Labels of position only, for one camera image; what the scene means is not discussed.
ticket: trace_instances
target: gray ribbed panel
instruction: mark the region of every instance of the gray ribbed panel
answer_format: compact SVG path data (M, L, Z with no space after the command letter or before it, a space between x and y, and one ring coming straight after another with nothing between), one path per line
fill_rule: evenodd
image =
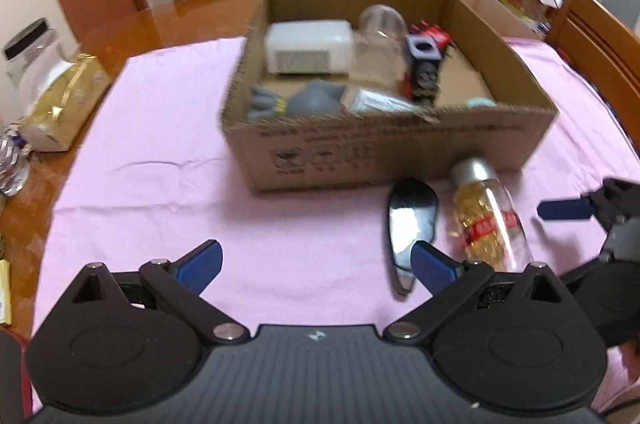
M321 331L325 337L313 340ZM92 418L47 408L34 424L596 424L583 409L523 419L472 408L415 348L373 327L273 327L248 344L217 348L199 375L146 410Z

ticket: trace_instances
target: wooden table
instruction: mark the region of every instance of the wooden table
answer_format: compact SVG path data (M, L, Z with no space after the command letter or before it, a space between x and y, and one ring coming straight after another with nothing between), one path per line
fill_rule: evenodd
M532 38L532 32L496 0L463 0L499 34ZM126 60L158 48L244 35L260 0L185 0L144 10L88 35L82 51L97 55L114 78ZM86 123L66 153L33 155L24 189L0 214L6 257L11 263L14 324L11 331L31 337L33 302L51 211L86 134Z

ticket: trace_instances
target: gray toy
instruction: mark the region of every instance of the gray toy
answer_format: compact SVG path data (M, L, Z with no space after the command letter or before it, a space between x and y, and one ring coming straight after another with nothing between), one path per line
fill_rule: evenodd
M252 120L272 117L306 117L321 113L340 113L340 99L346 85L316 79L288 99L263 88L252 87L251 110L247 115Z

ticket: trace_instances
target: wooden chair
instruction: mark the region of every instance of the wooden chair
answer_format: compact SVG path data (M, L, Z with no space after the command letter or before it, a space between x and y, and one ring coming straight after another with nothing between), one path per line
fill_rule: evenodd
M545 41L595 85L640 150L640 39L596 0L564 0Z

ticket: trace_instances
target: silver bolt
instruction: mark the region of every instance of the silver bolt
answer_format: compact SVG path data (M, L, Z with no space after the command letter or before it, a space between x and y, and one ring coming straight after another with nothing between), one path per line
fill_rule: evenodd
M235 341L244 336L244 327L237 323L222 323L213 329L213 335L225 341Z
M389 327L389 333L398 339L411 339L420 334L420 327L408 321L397 321Z

